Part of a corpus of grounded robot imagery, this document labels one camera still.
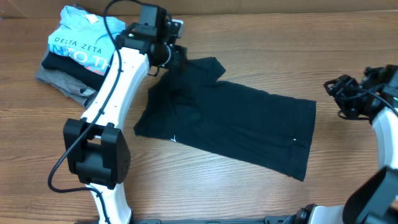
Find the grey folded garment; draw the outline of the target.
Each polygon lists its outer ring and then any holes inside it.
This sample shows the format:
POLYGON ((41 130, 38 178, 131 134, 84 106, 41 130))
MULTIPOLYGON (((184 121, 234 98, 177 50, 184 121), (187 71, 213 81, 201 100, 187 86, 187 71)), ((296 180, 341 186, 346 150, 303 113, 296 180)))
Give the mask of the grey folded garment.
MULTIPOLYGON (((43 59, 49 52, 50 51, 48 49, 45 51, 43 59)), ((52 85, 65 96, 75 100, 84 108, 88 108, 92 104, 98 91, 85 85, 83 82, 65 72, 46 69, 41 65, 41 63, 39 69, 35 73, 36 80, 52 85)))

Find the dark teal t-shirt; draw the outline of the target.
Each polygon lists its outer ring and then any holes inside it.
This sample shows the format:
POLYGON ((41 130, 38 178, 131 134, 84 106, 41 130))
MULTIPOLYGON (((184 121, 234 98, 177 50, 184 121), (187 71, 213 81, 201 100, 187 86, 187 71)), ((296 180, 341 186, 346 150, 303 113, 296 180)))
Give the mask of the dark teal t-shirt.
POLYGON ((313 100, 223 81, 214 57, 179 52, 148 91, 138 136, 179 142, 305 179, 315 129, 313 100))

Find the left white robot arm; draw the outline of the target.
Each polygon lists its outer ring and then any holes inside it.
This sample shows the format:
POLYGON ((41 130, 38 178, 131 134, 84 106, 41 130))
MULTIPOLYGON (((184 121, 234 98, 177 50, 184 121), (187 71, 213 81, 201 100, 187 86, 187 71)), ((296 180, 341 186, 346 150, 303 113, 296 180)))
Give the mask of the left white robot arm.
POLYGON ((131 24, 114 37, 115 51, 109 73, 94 102, 80 119, 68 119, 63 128, 72 174, 91 192, 99 213, 98 223, 133 223, 124 179, 130 166, 130 150, 123 135, 127 112, 136 91, 152 66, 175 68, 185 49, 176 45, 184 23, 173 19, 163 26, 131 24))

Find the light blue folded t-shirt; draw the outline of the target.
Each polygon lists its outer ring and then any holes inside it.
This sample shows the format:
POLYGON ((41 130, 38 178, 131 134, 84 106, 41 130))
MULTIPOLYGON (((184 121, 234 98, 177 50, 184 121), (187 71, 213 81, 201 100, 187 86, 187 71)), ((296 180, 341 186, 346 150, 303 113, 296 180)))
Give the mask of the light blue folded t-shirt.
POLYGON ((115 38, 125 28, 115 17, 103 18, 73 6, 65 6, 59 27, 49 35, 49 51, 75 62, 98 75, 106 75, 115 47, 115 38))

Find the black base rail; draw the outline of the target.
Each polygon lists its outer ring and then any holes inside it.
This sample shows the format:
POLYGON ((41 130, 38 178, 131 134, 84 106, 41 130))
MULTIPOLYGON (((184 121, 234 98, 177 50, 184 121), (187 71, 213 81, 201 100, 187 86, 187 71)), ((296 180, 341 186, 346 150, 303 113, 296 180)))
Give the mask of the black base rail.
POLYGON ((343 206, 324 207, 309 205, 301 208, 296 214, 266 216, 264 218, 241 218, 221 220, 169 220, 159 219, 135 220, 139 224, 271 224, 271 223, 343 223, 343 206))

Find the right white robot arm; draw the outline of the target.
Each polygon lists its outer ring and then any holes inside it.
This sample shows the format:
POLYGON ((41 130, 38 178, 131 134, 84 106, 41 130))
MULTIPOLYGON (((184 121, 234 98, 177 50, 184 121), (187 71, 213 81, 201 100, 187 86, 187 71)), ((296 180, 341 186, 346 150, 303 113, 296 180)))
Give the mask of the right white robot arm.
POLYGON ((366 75, 357 82, 342 75, 325 82, 346 119, 364 115, 377 137, 379 170, 344 205, 310 204, 280 223, 397 223, 397 74, 366 75))

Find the black folded garment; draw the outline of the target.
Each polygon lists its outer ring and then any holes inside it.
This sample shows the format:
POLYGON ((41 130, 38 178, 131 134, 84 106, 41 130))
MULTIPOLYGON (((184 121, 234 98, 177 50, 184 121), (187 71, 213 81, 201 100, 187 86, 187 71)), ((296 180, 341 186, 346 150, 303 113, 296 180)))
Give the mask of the black folded garment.
POLYGON ((85 85, 99 91, 105 76, 94 73, 70 57, 63 57, 49 52, 43 59, 41 65, 49 70, 59 70, 83 82, 85 85))

